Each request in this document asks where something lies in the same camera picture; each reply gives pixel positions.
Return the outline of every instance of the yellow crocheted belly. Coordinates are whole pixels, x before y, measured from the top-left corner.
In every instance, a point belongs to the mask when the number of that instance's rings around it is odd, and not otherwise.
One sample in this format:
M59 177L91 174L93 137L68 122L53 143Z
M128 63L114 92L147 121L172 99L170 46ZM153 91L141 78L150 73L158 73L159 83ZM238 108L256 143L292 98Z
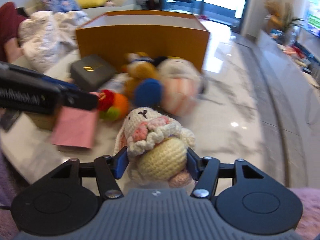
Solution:
M166 181L185 169L187 148L180 139L172 137L142 155L137 164L144 178Z

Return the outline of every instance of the embroidered nose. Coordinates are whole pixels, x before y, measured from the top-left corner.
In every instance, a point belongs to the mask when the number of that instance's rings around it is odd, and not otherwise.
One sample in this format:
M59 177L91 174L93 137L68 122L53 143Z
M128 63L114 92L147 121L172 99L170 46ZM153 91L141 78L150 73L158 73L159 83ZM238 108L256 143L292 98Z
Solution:
M147 112L148 112L147 110L143 110L143 112L139 112L138 114L142 114L143 117L144 117L145 119L147 119L147 117L146 117L146 113L147 113Z

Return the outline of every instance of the dark gray box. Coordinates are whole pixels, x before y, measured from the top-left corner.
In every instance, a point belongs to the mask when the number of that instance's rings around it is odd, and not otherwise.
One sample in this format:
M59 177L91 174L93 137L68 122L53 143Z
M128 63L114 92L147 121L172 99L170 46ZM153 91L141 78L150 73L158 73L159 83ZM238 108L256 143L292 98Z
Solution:
M85 92L95 92L110 80L116 70L97 55L90 55L71 64L71 78Z

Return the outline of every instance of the pink and white striped cloth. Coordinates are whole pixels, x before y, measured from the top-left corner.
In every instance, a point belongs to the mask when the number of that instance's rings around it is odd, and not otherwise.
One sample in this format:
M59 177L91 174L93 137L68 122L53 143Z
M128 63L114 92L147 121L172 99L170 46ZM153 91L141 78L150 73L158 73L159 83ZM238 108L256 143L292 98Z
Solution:
M163 83L162 108L175 116L191 114L197 105L196 81L185 78L167 78Z

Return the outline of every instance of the blue ball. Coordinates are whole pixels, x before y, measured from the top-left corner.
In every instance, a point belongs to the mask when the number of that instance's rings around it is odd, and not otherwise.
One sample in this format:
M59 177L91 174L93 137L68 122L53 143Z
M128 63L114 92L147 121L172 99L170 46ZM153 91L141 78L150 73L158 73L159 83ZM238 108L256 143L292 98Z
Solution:
M161 102L162 85L153 78L145 79L135 89L133 103L137 107L153 107Z

